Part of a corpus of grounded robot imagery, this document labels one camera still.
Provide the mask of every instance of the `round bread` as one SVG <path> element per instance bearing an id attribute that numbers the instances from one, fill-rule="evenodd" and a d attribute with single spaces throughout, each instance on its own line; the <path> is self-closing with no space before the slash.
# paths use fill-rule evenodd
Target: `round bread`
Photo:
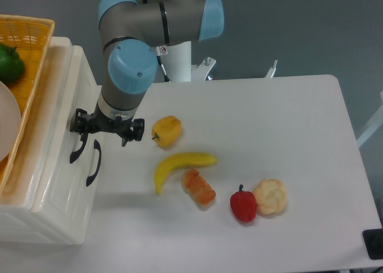
<path id="1" fill-rule="evenodd" d="M 257 212 L 263 215 L 281 212 L 287 203 L 286 188 L 277 179 L 263 179 L 253 190 Z"/>

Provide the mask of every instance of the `banana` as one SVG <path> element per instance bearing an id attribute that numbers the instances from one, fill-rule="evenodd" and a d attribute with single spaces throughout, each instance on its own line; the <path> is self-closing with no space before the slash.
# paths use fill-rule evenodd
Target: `banana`
<path id="1" fill-rule="evenodd" d="M 162 160 L 154 172 L 154 184 L 156 185 L 156 193 L 161 195 L 162 184 L 168 178 L 170 172 L 178 168 L 200 167 L 215 164 L 217 158 L 209 153 L 204 152 L 184 152 L 173 154 Z"/>

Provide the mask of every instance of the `plastic food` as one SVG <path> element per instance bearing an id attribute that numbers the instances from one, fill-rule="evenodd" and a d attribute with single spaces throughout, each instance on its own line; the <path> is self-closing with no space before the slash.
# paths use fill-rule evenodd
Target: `plastic food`
<path id="1" fill-rule="evenodd" d="M 215 164 L 217 158 L 204 152 L 185 152 L 173 154 L 162 160 L 154 172 L 154 184 L 156 193 L 161 195 L 162 184 L 168 179 L 168 175 L 175 169 L 187 167 L 199 167 Z"/>
<path id="2" fill-rule="evenodd" d="M 230 207 L 237 217 L 242 222 L 251 222 L 257 214 L 256 199 L 250 191 L 242 191 L 243 185 L 239 186 L 239 191 L 234 193 L 230 198 Z"/>
<path id="3" fill-rule="evenodd" d="M 208 206 L 215 198 L 215 191 L 211 188 L 210 184 L 199 175 L 197 169 L 191 169 L 185 172 L 182 178 L 182 185 L 200 207 Z"/>
<path id="4" fill-rule="evenodd" d="M 263 179 L 254 188 L 258 212 L 263 215 L 281 212 L 287 203 L 285 185 L 277 179 Z"/>
<path id="5" fill-rule="evenodd" d="M 16 47 L 0 43 L 0 81 L 11 83 L 18 80 L 24 72 L 25 65 L 16 52 Z"/>
<path id="6" fill-rule="evenodd" d="M 161 148 L 169 147 L 182 131 L 181 121 L 175 116 L 166 116 L 159 119 L 151 129 L 152 139 Z"/>

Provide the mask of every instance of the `wicker basket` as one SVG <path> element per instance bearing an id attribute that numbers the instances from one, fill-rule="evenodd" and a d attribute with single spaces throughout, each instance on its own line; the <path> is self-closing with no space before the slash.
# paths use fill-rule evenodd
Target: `wicker basket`
<path id="1" fill-rule="evenodd" d="M 52 20 L 0 15 L 0 43 L 16 46 L 26 67 L 21 79 L 7 85 L 19 104 L 22 122 L 9 155 L 0 160 L 0 194 L 9 178 L 17 149 L 23 138 L 53 31 Z"/>

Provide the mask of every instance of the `drawer handle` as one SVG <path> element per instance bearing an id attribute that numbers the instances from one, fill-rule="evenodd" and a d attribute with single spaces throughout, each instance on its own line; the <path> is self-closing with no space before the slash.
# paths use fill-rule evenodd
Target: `drawer handle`
<path id="1" fill-rule="evenodd" d="M 71 156 L 69 157 L 70 164 L 75 162 L 80 157 L 80 155 L 84 151 L 84 148 L 85 148 L 87 140 L 88 140 L 88 134 L 81 134 L 80 141 L 82 141 L 83 143 L 82 143 L 81 147 L 78 150 L 73 151 L 71 153 Z"/>
<path id="2" fill-rule="evenodd" d="M 98 174 L 98 171 L 100 170 L 100 165 L 101 165 L 101 155 L 102 155 L 101 154 L 101 145 L 96 139 L 95 139 L 94 146 L 95 146 L 95 149 L 97 149 L 99 152 L 98 161 L 97 161 L 97 168 L 96 168 L 96 172 L 93 175 L 88 176 L 88 178 L 86 179 L 86 186 L 87 187 L 90 186 L 94 182 L 94 180 L 96 179 L 96 176 Z"/>

